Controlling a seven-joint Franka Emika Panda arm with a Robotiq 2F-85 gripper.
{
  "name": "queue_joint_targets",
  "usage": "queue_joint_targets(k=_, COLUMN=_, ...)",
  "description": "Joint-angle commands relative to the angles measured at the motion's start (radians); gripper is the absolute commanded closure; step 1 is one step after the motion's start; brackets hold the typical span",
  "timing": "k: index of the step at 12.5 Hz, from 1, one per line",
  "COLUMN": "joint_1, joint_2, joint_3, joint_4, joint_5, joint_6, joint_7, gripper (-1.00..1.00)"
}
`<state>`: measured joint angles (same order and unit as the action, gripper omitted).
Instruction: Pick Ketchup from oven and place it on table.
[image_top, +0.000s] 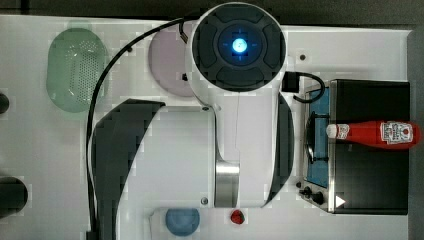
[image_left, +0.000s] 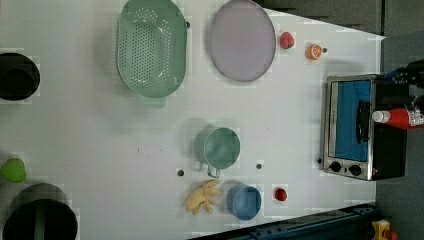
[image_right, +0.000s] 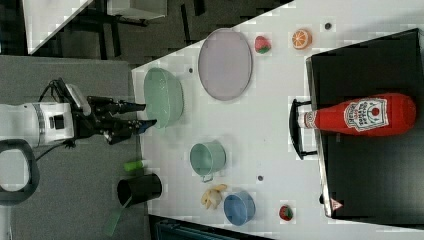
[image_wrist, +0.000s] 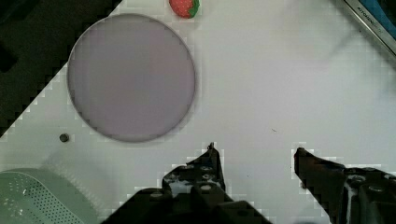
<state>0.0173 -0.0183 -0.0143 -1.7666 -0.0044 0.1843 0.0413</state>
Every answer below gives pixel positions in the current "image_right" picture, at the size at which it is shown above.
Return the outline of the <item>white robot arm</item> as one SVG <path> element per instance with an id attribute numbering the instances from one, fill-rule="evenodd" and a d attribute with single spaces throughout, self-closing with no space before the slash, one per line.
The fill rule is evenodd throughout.
<path id="1" fill-rule="evenodd" d="M 1 139 L 25 140 L 30 147 L 63 144 L 75 146 L 80 139 L 103 135 L 109 145 L 145 133 L 157 123 L 150 120 L 125 120 L 117 115 L 144 111 L 145 104 L 115 101 L 109 97 L 89 96 L 81 107 L 68 102 L 35 102 L 1 105 Z"/>

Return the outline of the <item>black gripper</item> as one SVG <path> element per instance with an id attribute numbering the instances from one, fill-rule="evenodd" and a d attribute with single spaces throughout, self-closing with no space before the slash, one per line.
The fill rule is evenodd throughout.
<path id="1" fill-rule="evenodd" d="M 110 97 L 97 96 L 88 96 L 87 101 L 91 110 L 88 115 L 84 115 L 81 110 L 72 113 L 73 141 L 105 134 L 107 141 L 110 142 L 112 132 L 114 136 L 131 137 L 145 133 L 157 123 L 156 120 L 119 120 L 114 123 L 114 114 L 144 111 L 145 104 L 115 102 Z"/>

